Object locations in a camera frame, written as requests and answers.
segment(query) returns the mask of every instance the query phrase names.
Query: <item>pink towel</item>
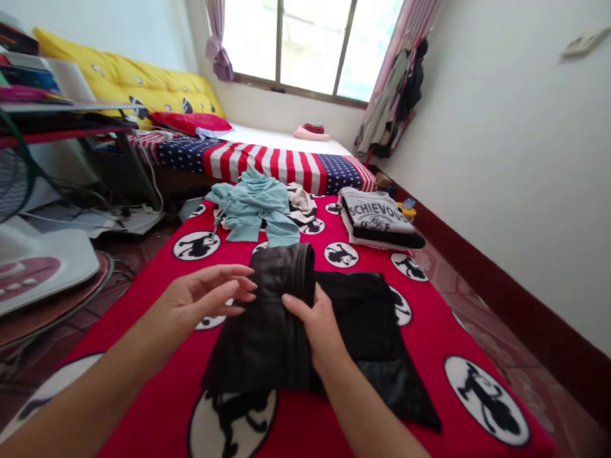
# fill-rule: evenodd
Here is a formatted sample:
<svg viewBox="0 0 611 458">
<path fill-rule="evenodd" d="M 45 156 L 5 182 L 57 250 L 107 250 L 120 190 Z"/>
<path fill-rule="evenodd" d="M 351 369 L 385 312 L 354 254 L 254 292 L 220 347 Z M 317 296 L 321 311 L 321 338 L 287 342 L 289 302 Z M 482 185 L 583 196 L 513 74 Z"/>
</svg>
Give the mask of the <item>pink towel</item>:
<svg viewBox="0 0 611 458">
<path fill-rule="evenodd" d="M 293 137 L 301 138 L 303 140 L 316 140 L 316 141 L 329 141 L 331 137 L 329 134 L 315 134 L 314 132 L 308 132 L 303 126 L 297 127 L 294 131 Z"/>
</svg>

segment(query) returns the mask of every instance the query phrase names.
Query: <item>gray t-shirt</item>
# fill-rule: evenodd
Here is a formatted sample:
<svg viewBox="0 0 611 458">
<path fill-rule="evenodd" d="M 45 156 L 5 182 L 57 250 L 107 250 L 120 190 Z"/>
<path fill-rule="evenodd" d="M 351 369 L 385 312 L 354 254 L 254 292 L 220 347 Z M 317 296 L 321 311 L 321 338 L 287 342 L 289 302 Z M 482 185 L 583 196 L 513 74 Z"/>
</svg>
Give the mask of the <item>gray t-shirt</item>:
<svg viewBox="0 0 611 458">
<path fill-rule="evenodd" d="M 416 229 L 397 208 L 396 202 L 385 192 L 364 192 L 342 188 L 339 198 L 346 201 L 355 227 L 393 233 L 414 233 Z"/>
</svg>

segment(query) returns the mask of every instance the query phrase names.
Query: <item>american flag bedsheet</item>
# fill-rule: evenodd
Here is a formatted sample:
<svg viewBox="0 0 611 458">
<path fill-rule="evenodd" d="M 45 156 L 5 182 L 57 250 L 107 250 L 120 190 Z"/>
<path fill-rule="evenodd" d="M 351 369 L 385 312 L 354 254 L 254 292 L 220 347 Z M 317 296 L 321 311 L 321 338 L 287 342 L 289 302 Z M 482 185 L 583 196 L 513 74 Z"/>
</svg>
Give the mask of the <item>american flag bedsheet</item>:
<svg viewBox="0 0 611 458">
<path fill-rule="evenodd" d="M 153 165 L 187 170 L 237 183 L 238 177 L 252 164 L 259 172 L 283 183 L 296 182 L 305 191 L 318 195 L 336 195 L 350 186 L 362 191 L 376 191 L 376 178 L 351 155 L 327 155 L 268 148 L 221 139 L 192 139 L 176 135 L 167 140 L 150 133 L 138 139 L 128 135 L 142 160 L 146 155 Z"/>
</svg>

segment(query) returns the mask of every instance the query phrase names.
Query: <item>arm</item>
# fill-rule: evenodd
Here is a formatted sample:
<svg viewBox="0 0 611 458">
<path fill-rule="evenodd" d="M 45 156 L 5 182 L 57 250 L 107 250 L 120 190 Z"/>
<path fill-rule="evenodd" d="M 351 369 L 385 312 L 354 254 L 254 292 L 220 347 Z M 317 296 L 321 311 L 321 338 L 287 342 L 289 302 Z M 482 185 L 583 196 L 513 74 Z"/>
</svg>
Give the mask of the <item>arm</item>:
<svg viewBox="0 0 611 458">
<path fill-rule="evenodd" d="M 147 381 L 206 316 L 238 315 L 251 301 L 250 267 L 218 265 L 174 280 L 91 369 L 0 445 L 0 456 L 94 457 Z"/>
<path fill-rule="evenodd" d="M 284 306 L 304 322 L 312 362 L 355 456 L 429 457 L 395 417 L 350 358 L 335 321 L 331 300 L 316 284 L 314 307 L 284 295 Z"/>
</svg>

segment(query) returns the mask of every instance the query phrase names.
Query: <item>white mattress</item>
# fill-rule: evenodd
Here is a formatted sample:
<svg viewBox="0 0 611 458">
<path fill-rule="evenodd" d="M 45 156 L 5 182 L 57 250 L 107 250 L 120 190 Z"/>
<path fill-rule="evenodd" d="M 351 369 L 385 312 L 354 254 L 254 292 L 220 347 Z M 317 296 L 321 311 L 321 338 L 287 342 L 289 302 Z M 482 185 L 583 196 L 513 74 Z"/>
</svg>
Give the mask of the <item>white mattress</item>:
<svg viewBox="0 0 611 458">
<path fill-rule="evenodd" d="M 228 134 L 219 138 L 232 142 L 241 142 L 266 146 L 268 148 L 290 149 L 291 151 L 303 151 L 304 153 L 329 154 L 346 156 L 350 152 L 335 140 L 320 142 L 315 140 L 302 140 L 291 134 L 281 134 L 270 130 L 261 130 L 244 127 L 231 123 L 234 128 Z"/>
</svg>

